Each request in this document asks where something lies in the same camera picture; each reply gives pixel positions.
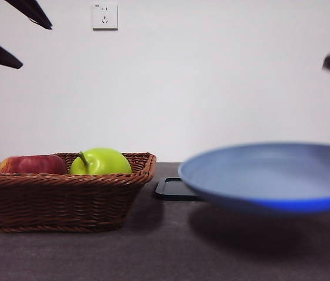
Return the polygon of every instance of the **red apple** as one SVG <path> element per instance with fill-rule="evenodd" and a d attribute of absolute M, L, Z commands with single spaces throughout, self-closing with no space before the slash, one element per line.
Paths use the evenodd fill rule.
<path fill-rule="evenodd" d="M 0 173 L 67 174 L 67 168 L 57 155 L 11 156 L 0 164 Z"/>

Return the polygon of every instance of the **basket rim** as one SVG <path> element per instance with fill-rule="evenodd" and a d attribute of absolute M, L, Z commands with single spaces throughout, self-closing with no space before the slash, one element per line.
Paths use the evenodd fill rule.
<path fill-rule="evenodd" d="M 54 155 L 66 155 L 66 154 L 77 154 L 77 153 L 53 153 Z M 64 179 L 64 180 L 72 180 L 72 179 L 121 179 L 122 177 L 130 177 L 136 178 L 140 176 L 149 176 L 152 177 L 154 175 L 154 171 L 151 168 L 157 158 L 155 155 L 149 152 L 143 153 L 122 153 L 123 155 L 127 156 L 136 156 L 136 155 L 145 155 L 148 157 L 145 166 L 143 169 L 133 173 L 113 173 L 113 174 L 51 174 L 51 173 L 0 173 L 0 177 L 4 177 L 7 179 L 17 179 L 18 177 L 25 177 L 25 178 L 33 178 L 33 179 L 45 179 L 45 178 L 57 178 L 57 179 Z"/>

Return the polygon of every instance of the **white wall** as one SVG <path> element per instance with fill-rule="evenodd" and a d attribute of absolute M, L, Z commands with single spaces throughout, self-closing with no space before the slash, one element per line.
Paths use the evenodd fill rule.
<path fill-rule="evenodd" d="M 107 146 L 183 161 L 238 143 L 330 143 L 330 0 L 39 0 L 44 30 L 0 0 L 0 161 Z"/>

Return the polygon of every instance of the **black tray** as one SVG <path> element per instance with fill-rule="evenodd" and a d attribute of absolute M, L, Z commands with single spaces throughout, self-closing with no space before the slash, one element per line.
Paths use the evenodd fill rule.
<path fill-rule="evenodd" d="M 161 178 L 155 195 L 162 200 L 203 201 L 179 177 Z"/>

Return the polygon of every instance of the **apple stem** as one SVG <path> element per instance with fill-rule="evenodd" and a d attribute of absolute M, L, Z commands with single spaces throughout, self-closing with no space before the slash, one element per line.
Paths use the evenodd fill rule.
<path fill-rule="evenodd" d="M 88 168 L 89 163 L 88 163 L 87 159 L 85 159 L 84 153 L 82 151 L 79 152 L 79 157 L 83 161 L 84 165 Z"/>

